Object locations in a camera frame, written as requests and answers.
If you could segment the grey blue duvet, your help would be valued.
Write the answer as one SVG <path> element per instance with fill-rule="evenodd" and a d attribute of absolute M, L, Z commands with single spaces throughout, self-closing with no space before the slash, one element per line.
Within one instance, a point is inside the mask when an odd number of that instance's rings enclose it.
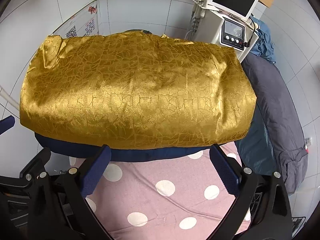
<path fill-rule="evenodd" d="M 279 171 L 287 193 L 292 195 L 305 178 L 308 153 L 296 108 L 275 65 L 271 32 L 261 20 L 251 17 L 258 26 L 258 40 L 242 61 L 257 97 L 247 135 L 235 142 L 240 158 L 255 173 L 271 175 Z"/>

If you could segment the white beauty machine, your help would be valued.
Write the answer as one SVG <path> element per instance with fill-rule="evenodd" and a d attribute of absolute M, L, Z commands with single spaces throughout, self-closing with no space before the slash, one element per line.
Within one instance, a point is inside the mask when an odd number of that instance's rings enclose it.
<path fill-rule="evenodd" d="M 233 48 L 241 62 L 253 48 L 259 28 L 252 12 L 259 0 L 193 0 L 185 39 Z"/>

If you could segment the wall poster with QR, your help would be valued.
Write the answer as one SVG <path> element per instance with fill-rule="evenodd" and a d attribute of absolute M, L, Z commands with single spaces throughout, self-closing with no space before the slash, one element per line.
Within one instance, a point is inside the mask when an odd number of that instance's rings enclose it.
<path fill-rule="evenodd" d="M 94 36 L 98 34 L 97 0 L 83 7 L 52 33 L 52 35 L 59 35 L 62 38 Z"/>

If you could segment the gold satin jacket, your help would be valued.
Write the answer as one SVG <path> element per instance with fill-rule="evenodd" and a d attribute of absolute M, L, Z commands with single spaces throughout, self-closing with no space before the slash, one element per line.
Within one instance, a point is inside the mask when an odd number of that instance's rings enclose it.
<path fill-rule="evenodd" d="M 20 122 L 117 150 L 200 147 L 242 139 L 256 100 L 230 47 L 139 31 L 50 35 L 25 75 Z"/>

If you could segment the navy blue folded garment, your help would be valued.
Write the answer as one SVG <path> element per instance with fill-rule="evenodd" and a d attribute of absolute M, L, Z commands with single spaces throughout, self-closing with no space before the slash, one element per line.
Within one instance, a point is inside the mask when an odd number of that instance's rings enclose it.
<path fill-rule="evenodd" d="M 90 158 L 95 156 L 100 151 L 99 146 L 56 140 L 44 137 L 37 133 L 35 133 L 35 138 L 43 148 L 49 148 L 54 153 L 69 157 Z M 166 147 L 151 150 L 111 149 L 111 161 L 138 163 L 154 160 L 174 159 L 185 157 L 208 148 L 208 146 L 204 146 L 190 148 Z"/>

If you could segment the pink polka dot bedsheet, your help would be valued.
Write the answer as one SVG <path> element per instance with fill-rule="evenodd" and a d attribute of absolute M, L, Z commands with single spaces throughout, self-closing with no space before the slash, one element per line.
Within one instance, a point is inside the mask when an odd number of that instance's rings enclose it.
<path fill-rule="evenodd" d="M 234 202 L 208 150 L 143 163 L 110 163 L 86 197 L 114 239 L 206 239 Z"/>

